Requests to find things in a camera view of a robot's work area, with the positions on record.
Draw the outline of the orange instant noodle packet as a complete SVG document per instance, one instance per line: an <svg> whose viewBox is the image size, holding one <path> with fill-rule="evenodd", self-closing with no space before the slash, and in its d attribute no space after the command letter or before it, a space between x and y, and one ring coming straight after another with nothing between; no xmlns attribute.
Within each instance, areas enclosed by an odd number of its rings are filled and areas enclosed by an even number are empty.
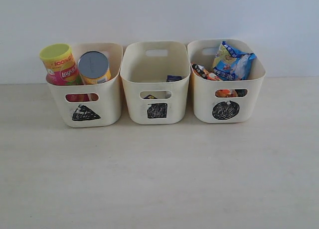
<svg viewBox="0 0 319 229"><path fill-rule="evenodd" d="M202 65L191 63L193 72L199 77L210 81L222 81L216 74L209 72ZM215 92L215 96L218 98L231 98L231 97L244 97L246 96L247 89L219 89Z"/></svg>

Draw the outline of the cream bin triangle mark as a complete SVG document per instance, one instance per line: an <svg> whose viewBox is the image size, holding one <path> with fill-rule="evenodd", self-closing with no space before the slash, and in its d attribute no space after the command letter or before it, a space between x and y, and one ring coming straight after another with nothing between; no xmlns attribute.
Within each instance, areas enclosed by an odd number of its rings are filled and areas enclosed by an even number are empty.
<svg viewBox="0 0 319 229"><path fill-rule="evenodd" d="M99 127L117 122L122 114L124 91L120 78L123 47L116 43L81 43L72 46L75 60L87 51L106 52L112 78L101 84L58 86L48 83L63 121L70 127ZM69 94L96 94L96 101L69 102Z"/></svg>

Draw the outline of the blue instant noodle packet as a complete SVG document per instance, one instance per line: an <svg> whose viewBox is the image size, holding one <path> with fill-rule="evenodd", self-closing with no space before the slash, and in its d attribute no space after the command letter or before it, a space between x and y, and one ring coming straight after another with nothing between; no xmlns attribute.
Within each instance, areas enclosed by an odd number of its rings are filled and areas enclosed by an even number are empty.
<svg viewBox="0 0 319 229"><path fill-rule="evenodd" d="M254 53L242 52L222 41L212 63L212 72L223 81L247 80L255 58Z"/></svg>

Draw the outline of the cream bin square mark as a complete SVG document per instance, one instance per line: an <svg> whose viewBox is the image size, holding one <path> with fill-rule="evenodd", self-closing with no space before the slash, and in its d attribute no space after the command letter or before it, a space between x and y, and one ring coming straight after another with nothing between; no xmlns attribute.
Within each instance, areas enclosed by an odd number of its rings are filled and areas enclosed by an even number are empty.
<svg viewBox="0 0 319 229"><path fill-rule="evenodd" d="M168 75L182 80L166 82ZM136 42L127 46L120 70L130 118L138 124L174 124L185 115L190 60L176 41ZM157 99L143 97L153 95Z"/></svg>

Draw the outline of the blue white milk carton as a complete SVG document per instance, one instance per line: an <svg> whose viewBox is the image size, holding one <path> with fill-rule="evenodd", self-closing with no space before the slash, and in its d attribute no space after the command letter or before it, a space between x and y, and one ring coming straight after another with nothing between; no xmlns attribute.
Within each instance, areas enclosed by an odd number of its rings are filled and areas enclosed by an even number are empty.
<svg viewBox="0 0 319 229"><path fill-rule="evenodd" d="M167 79L166 79L166 82L176 82L176 81L180 81L182 80L182 77L181 76L178 76L178 75L168 75L167 76Z"/></svg>

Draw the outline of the yellow chips can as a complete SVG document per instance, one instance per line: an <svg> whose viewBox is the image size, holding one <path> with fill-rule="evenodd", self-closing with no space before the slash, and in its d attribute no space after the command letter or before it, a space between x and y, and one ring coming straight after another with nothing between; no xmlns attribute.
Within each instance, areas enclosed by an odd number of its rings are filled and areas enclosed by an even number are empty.
<svg viewBox="0 0 319 229"><path fill-rule="evenodd" d="M85 85L109 81L112 78L109 67L107 56L98 51L88 51L78 60L79 73Z"/></svg>

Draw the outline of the purple drink carton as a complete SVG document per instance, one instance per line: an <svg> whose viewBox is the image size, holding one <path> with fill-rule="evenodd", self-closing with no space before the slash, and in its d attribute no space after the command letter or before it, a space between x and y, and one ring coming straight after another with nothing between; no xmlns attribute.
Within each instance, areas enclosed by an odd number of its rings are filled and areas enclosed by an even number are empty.
<svg viewBox="0 0 319 229"><path fill-rule="evenodd" d="M146 99L146 100L154 100L154 99L157 99L157 98L156 98L155 96L149 94L149 95L143 97L143 99Z"/></svg>

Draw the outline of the pink chips can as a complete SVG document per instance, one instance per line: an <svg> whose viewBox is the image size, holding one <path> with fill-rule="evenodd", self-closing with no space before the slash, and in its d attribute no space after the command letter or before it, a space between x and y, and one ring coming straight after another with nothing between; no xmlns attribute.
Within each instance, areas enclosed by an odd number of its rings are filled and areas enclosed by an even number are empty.
<svg viewBox="0 0 319 229"><path fill-rule="evenodd" d="M47 46L41 50L39 58L47 71L48 83L57 86L83 84L70 45L56 43Z"/></svg>

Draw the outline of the cream bin circle mark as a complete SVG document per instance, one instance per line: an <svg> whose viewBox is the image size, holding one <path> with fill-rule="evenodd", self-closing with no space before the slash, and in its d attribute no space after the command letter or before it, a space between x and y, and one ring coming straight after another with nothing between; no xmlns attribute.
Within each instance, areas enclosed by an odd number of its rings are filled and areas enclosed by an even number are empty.
<svg viewBox="0 0 319 229"><path fill-rule="evenodd" d="M240 123L252 115L266 71L252 61L247 80L212 81L191 71L189 95L194 115L206 123Z"/></svg>

